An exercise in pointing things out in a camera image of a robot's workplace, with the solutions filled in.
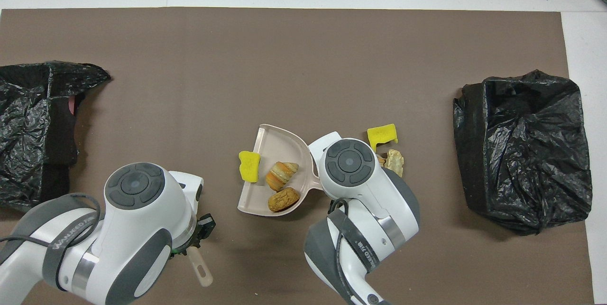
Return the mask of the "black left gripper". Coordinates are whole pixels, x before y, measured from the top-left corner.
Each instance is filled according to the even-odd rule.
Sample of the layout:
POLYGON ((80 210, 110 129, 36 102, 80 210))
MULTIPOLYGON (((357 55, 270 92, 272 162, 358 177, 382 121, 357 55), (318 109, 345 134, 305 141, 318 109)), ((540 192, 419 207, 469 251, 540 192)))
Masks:
POLYGON ((214 229, 215 220, 212 214, 207 213, 202 216, 196 223, 192 235, 192 246, 200 248, 200 242, 208 238, 214 229))

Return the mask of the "brown table mat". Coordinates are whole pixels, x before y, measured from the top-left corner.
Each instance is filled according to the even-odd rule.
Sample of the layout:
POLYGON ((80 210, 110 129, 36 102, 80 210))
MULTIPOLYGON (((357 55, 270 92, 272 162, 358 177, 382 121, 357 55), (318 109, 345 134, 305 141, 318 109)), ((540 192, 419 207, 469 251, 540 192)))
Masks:
POLYGON ((78 109, 72 191, 150 161, 204 178, 202 242, 214 283, 170 260, 134 305, 344 305, 304 257, 329 199, 293 212, 237 209, 240 151, 267 123, 306 143, 367 139, 393 123, 419 233, 368 276, 393 305, 593 303, 585 223, 518 236, 468 209, 452 102, 466 84, 533 70, 568 77, 559 13, 380 9, 5 9, 0 66, 92 63, 112 80, 78 109))

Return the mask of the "beige hand brush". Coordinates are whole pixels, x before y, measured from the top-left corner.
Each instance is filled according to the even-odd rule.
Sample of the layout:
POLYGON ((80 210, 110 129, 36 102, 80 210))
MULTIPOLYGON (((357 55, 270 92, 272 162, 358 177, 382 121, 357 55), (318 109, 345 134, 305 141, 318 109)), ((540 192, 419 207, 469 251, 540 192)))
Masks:
POLYGON ((213 283, 214 277, 212 276, 210 269, 203 259, 199 249, 197 247, 190 246, 187 248, 186 252, 200 285, 202 287, 209 287, 213 283))

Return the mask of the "beige plastic dustpan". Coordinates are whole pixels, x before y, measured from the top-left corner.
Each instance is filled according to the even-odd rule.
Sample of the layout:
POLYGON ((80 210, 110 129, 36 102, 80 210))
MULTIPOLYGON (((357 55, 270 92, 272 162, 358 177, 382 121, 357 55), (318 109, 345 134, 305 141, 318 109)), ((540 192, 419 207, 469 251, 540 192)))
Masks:
POLYGON ((237 205, 241 212, 269 217, 286 215, 300 206, 311 190, 323 190, 308 145, 292 132, 272 125, 260 125, 252 151, 260 154, 258 181, 244 182, 237 205), (298 171, 286 184, 297 191, 299 200, 279 212, 273 212, 267 205, 275 191, 267 186, 266 175, 276 162, 299 165, 298 171))

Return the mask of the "black bag-lined bin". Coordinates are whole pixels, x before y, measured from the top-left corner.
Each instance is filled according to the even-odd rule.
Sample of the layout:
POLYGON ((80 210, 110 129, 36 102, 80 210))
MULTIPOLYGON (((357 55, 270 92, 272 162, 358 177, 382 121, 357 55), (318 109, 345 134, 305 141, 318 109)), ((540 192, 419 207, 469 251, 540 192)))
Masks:
POLYGON ((0 66, 0 209, 28 212, 69 192, 69 169, 78 158, 78 105, 109 80, 110 74, 93 64, 0 66))
POLYGON ((468 207, 516 234, 581 222, 593 186, 581 91, 533 70, 467 84, 453 133, 468 207))

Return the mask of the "brown bread roll toy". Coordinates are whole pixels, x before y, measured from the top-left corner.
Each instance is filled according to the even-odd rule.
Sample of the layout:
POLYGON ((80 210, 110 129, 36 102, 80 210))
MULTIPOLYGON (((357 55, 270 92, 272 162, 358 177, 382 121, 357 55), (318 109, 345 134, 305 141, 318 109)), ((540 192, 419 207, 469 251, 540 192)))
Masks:
POLYGON ((294 205, 300 199, 299 193, 292 187, 286 187, 267 200, 267 207, 272 212, 280 212, 294 205))

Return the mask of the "yellow sponge piece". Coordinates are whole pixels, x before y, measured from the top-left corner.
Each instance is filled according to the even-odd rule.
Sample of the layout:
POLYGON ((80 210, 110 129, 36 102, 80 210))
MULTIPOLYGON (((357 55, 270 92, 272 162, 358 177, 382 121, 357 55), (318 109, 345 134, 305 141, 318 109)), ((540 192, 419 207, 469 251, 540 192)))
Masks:
POLYGON ((259 163, 261 155, 258 152, 241 151, 238 154, 241 179, 245 182, 256 183, 259 176, 259 163))
POLYGON ((367 129, 367 138, 373 152, 377 151, 377 145, 386 144, 390 141, 399 142, 394 123, 367 129))

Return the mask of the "pale bread piece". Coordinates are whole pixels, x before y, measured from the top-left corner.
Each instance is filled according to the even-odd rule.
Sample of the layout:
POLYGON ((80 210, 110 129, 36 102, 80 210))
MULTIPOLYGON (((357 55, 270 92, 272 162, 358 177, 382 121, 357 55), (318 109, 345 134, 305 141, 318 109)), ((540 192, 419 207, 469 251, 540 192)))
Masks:
POLYGON ((396 149, 389 149, 386 153, 384 167, 402 178, 404 174, 404 158, 401 152, 396 149))

